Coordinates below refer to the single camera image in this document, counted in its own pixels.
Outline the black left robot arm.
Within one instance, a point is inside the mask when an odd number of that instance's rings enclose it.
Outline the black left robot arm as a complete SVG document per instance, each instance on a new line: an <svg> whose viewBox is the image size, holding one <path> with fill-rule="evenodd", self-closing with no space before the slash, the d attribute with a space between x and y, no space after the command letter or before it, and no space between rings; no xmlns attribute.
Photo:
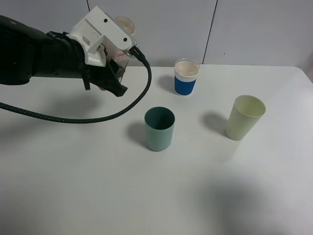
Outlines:
<svg viewBox="0 0 313 235"><path fill-rule="evenodd" d="M116 97L127 90L118 77L124 69L110 61L104 67L87 65L79 42L65 33L43 33L11 18L0 18L0 82L23 85L32 77L81 78Z"/></svg>

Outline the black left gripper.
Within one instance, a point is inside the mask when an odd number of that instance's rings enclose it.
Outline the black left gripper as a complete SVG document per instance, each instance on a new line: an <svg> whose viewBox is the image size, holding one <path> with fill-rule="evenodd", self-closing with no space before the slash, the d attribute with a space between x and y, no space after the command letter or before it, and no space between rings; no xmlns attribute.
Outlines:
<svg viewBox="0 0 313 235"><path fill-rule="evenodd" d="M98 67L85 64L85 53L82 45L71 39L65 33L50 31L47 36L52 37L60 48L62 55L54 56L59 65L55 68L56 77L81 78L86 90L90 89L90 84L94 84L116 97L121 97L127 91L127 87L121 84L120 79L125 73L125 69L111 59L105 67Z"/></svg>

